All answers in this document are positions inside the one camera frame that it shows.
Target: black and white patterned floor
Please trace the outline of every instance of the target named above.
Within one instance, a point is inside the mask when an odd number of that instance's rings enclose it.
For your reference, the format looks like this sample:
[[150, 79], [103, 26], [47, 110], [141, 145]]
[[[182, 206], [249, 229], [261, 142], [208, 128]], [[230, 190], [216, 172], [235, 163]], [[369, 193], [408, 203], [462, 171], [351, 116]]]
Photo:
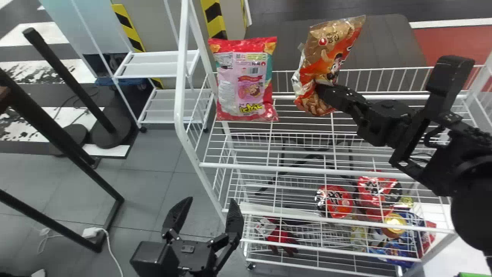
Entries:
[[[72, 75], [103, 110], [121, 105], [109, 87], [97, 87], [96, 78], [75, 53], [68, 40], [37, 0], [0, 0], [0, 68], [7, 72], [62, 127], [80, 123], [90, 130], [96, 119], [77, 101], [63, 80], [24, 38], [22, 31], [35, 28]], [[136, 134], [112, 149], [101, 149], [90, 141], [84, 149], [94, 156], [125, 157]], [[14, 110], [0, 115], [0, 152], [47, 154], [47, 139]]]

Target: black pole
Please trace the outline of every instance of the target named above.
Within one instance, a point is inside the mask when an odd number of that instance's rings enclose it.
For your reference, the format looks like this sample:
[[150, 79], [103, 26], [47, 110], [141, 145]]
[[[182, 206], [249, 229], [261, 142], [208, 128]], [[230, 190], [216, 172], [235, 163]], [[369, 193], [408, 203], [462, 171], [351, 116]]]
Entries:
[[[66, 148], [66, 145], [70, 145], [69, 152], [71, 155], [79, 156], [84, 163], [89, 165], [94, 165], [95, 160], [87, 154], [86, 151], [82, 149], [73, 138], [67, 134], [61, 127], [58, 125], [53, 118], [51, 118], [32, 98], [14, 81], [12, 80], [7, 73], [5, 73], [2, 69], [0, 69], [0, 86], [8, 87], [11, 92], [9, 93], [8, 103], [11, 106], [15, 106], [15, 109], [21, 116], [23, 116], [29, 123], [36, 128], [40, 133], [42, 133], [56, 148], [58, 148], [61, 152], [65, 152], [58, 145], [54, 143], [53, 134], [55, 135], [56, 140], [63, 141], [63, 146]], [[47, 134], [45, 129], [50, 126], [50, 132]]]
[[68, 71], [65, 65], [55, 55], [53, 50], [51, 50], [51, 48], [46, 44], [43, 37], [34, 28], [27, 28], [22, 33], [24, 34], [24, 37], [26, 37], [26, 39], [41, 54], [41, 56], [43, 56], [43, 58], [53, 67], [53, 69], [65, 81], [65, 83], [70, 87], [70, 89], [80, 98], [80, 100], [86, 105], [89, 111], [91, 111], [91, 113], [106, 129], [106, 131], [108, 131], [109, 133], [116, 132], [115, 126], [113, 126], [111, 121], [104, 115], [104, 113], [94, 103], [94, 101], [90, 98], [90, 96], [87, 94], [84, 88], [82, 88], [79, 82], [75, 80], [75, 78]]
[[42, 212], [39, 212], [38, 210], [20, 201], [19, 199], [11, 196], [10, 194], [6, 193], [1, 189], [0, 189], [0, 199], [2, 203], [6, 204], [12, 209], [15, 209], [16, 211], [24, 214], [25, 216], [34, 219], [35, 221], [43, 224], [44, 226], [52, 229], [57, 233], [64, 235], [65, 237], [71, 239], [72, 241], [84, 247], [87, 247], [94, 252], [98, 252], [98, 253], [101, 252], [100, 245], [96, 245], [91, 241], [83, 238], [81, 235], [61, 225], [56, 220], [44, 215]]
[[119, 194], [106, 180], [94, 171], [86, 159], [94, 163], [85, 152], [51, 116], [49, 116], [7, 73], [0, 69], [0, 85], [10, 89], [9, 104], [26, 119], [36, 130], [45, 136], [54, 146], [61, 150], [73, 163], [84, 171], [102, 189], [117, 201], [122, 201]]

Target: white shelf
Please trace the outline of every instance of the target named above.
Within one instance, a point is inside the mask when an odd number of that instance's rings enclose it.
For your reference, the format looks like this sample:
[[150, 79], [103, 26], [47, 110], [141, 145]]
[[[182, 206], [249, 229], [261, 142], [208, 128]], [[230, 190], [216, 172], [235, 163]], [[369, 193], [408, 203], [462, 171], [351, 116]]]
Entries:
[[[198, 50], [188, 50], [186, 66], [188, 75], [192, 75], [200, 53]], [[178, 51], [162, 52], [129, 52], [120, 67], [115, 72], [115, 78], [170, 78], [176, 77]]]
[[[483, 121], [477, 109], [470, 112], [466, 98], [478, 69], [480, 67], [475, 69], [451, 109], [471, 126], [477, 126], [477, 120], [478, 123]], [[347, 69], [340, 72], [338, 80], [370, 101], [396, 99], [420, 109], [429, 97], [425, 83], [431, 70], [429, 67]], [[219, 121], [216, 118], [208, 134], [200, 126], [188, 126], [185, 127], [187, 136], [180, 137], [185, 148], [193, 148], [198, 156], [193, 159], [194, 156], [189, 155], [192, 163], [202, 168], [198, 174], [209, 196], [215, 198], [214, 207], [225, 214], [231, 199], [240, 204], [245, 218], [242, 247], [246, 260], [368, 277], [400, 277], [400, 267], [381, 259], [419, 263], [425, 262], [426, 255], [432, 257], [442, 250], [456, 235], [449, 215], [450, 199], [436, 196], [393, 168], [388, 161], [394, 150], [365, 142], [357, 135], [357, 125], [349, 115], [336, 111], [325, 117], [313, 117], [298, 110], [290, 85], [292, 73], [273, 72], [278, 122]], [[432, 139], [441, 143], [448, 140], [445, 133]], [[420, 141], [413, 155], [428, 159], [433, 152], [434, 149], [424, 147]], [[209, 183], [205, 173], [210, 168], [216, 171]], [[375, 219], [363, 215], [367, 208], [362, 206], [361, 193], [354, 187], [361, 176], [396, 178], [401, 188], [395, 190], [407, 200], [411, 199], [413, 207], [408, 211], [401, 203], [389, 203], [386, 199], [385, 204], [389, 205], [372, 208], [373, 214], [381, 216]], [[352, 210], [346, 217], [330, 218], [327, 210], [318, 210], [315, 195], [323, 185], [336, 185], [350, 194]], [[391, 216], [413, 219], [403, 226], [383, 223], [382, 218], [387, 218], [389, 211], [399, 213]], [[266, 239], [256, 229], [262, 218], [281, 222], [275, 230], [281, 225], [282, 231], [295, 237], [295, 242], [282, 241], [285, 234], [279, 232]], [[381, 228], [406, 230], [402, 241], [407, 246], [404, 251], [410, 255], [397, 255], [392, 250], [375, 253], [382, 248], [374, 248], [371, 242], [377, 240], [369, 236], [364, 242], [352, 239]], [[422, 256], [419, 253], [422, 243], [408, 236], [415, 238], [429, 233], [435, 234], [435, 241], [424, 249]], [[298, 253], [289, 255], [283, 247], [295, 248]]]
[[[411, 106], [421, 106], [419, 101], [415, 100]], [[394, 150], [374, 147], [365, 142], [356, 134], [357, 126], [349, 115], [336, 111], [328, 117], [311, 117], [298, 110], [292, 100], [276, 96], [274, 104], [279, 112], [278, 122], [224, 121], [227, 123], [227, 127], [224, 127], [221, 121], [215, 121], [200, 166], [410, 180], [410, 177], [388, 163]], [[461, 115], [465, 123], [475, 125], [471, 114], [463, 106], [459, 100], [452, 111]], [[231, 143], [224, 135], [226, 129], [231, 133]], [[425, 147], [421, 141], [414, 153], [432, 155], [433, 151], [433, 148]], [[290, 167], [295, 162], [304, 164]]]
[[[174, 89], [154, 89], [149, 96], [149, 99], [144, 106], [144, 109], [139, 117], [139, 122], [142, 124], [172, 124], [174, 123]], [[192, 123], [203, 123], [203, 118], [207, 118], [208, 107], [211, 102], [211, 89], [203, 89], [200, 93], [199, 89], [186, 89], [184, 100], [184, 121], [190, 122], [193, 111], [198, 109], [202, 117], [195, 119]]]

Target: yellow and black hazard stripe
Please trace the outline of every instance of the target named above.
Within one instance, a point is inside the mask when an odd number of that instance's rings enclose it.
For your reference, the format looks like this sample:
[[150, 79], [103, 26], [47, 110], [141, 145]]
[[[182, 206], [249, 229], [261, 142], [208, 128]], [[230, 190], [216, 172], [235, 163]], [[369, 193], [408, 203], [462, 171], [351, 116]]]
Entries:
[[[124, 6], [122, 4], [112, 4], [111, 6], [113, 7], [116, 17], [120, 21], [128, 40], [130, 40], [133, 50], [137, 53], [145, 52], [144, 44], [142, 43], [140, 36], [137, 34], [137, 30], [131, 22], [130, 16]], [[152, 78], [152, 83], [154, 83], [154, 86], [159, 89], [164, 88], [162, 81], [159, 78]]]
[[227, 39], [219, 0], [201, 0], [209, 37]]
[[247, 15], [246, 15], [245, 0], [241, 0], [241, 11], [243, 11], [243, 22], [245, 24], [245, 28], [247, 28]]

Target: red package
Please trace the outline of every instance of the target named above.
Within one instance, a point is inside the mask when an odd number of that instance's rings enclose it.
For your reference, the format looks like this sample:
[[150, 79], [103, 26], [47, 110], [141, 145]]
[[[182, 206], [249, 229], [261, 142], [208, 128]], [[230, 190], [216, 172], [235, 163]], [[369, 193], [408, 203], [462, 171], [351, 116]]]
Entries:
[[322, 215], [328, 211], [331, 218], [345, 218], [352, 213], [354, 201], [344, 188], [336, 185], [322, 185], [314, 196], [316, 207]]
[[359, 36], [366, 16], [332, 20], [311, 26], [299, 68], [292, 76], [298, 109], [322, 116], [335, 111], [314, 90], [316, 84], [333, 86], [341, 66]]
[[278, 121], [271, 83], [276, 44], [277, 37], [209, 38], [217, 65], [217, 120]]
[[[279, 220], [275, 218], [263, 217], [255, 225], [255, 230], [261, 234], [269, 242], [281, 242], [288, 244], [299, 244], [294, 235], [288, 231], [281, 230], [278, 224]], [[274, 254], [278, 254], [278, 249], [275, 245], [269, 245], [270, 250]], [[289, 254], [294, 256], [294, 253], [298, 253], [297, 248], [282, 246], [282, 248]]]
[[357, 191], [360, 204], [368, 208], [392, 207], [400, 200], [402, 193], [398, 180], [368, 176], [359, 177]]

